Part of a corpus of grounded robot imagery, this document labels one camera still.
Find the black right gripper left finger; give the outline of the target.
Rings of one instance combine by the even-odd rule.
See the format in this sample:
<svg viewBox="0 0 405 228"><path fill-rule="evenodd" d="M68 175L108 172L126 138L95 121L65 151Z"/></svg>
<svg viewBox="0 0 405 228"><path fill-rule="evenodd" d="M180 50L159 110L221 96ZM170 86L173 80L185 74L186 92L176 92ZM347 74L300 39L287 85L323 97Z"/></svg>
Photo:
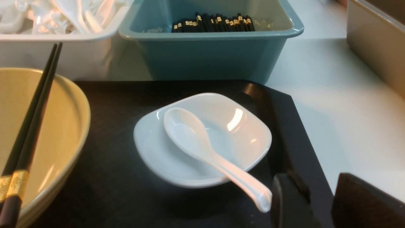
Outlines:
<svg viewBox="0 0 405 228"><path fill-rule="evenodd" d="M278 173L272 182L274 228L319 228L311 208L310 188L297 173Z"/></svg>

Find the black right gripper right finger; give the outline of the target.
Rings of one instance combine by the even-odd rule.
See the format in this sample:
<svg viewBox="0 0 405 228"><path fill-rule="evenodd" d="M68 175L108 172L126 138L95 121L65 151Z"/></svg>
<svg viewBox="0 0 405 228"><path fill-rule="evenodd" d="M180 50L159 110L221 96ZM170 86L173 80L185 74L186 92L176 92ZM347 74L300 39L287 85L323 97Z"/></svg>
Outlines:
<svg viewBox="0 0 405 228"><path fill-rule="evenodd" d="M365 180L340 173L331 216L336 228L404 228L405 205Z"/></svg>

